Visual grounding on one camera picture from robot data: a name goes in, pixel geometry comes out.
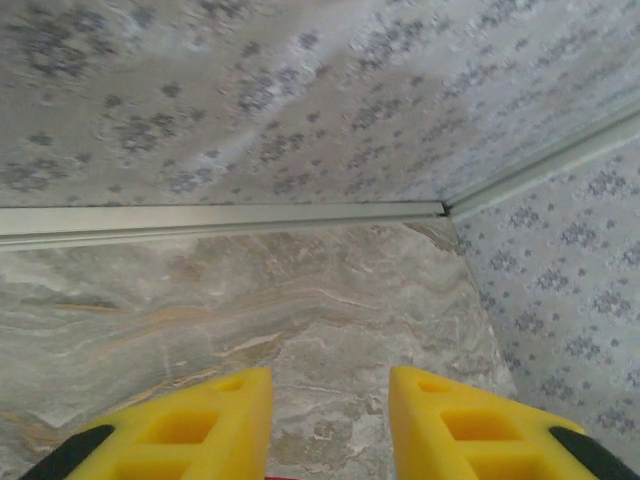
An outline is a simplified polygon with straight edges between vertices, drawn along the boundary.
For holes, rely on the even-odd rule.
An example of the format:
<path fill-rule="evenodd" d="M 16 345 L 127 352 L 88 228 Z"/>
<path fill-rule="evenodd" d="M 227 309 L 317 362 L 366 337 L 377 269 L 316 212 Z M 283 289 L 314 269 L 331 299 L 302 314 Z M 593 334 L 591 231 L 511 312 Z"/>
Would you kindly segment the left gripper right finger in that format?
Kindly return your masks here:
<path fill-rule="evenodd" d="M 397 480 L 640 480 L 580 425 L 415 367 L 389 415 Z"/>

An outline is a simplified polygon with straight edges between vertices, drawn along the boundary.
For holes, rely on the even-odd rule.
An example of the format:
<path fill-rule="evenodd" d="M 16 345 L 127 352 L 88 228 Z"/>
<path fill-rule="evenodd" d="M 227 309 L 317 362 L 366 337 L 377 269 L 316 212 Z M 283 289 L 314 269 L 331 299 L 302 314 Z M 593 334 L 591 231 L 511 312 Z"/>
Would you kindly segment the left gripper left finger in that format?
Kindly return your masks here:
<path fill-rule="evenodd" d="M 271 372 L 254 367 L 105 415 L 18 480 L 264 480 Z"/>

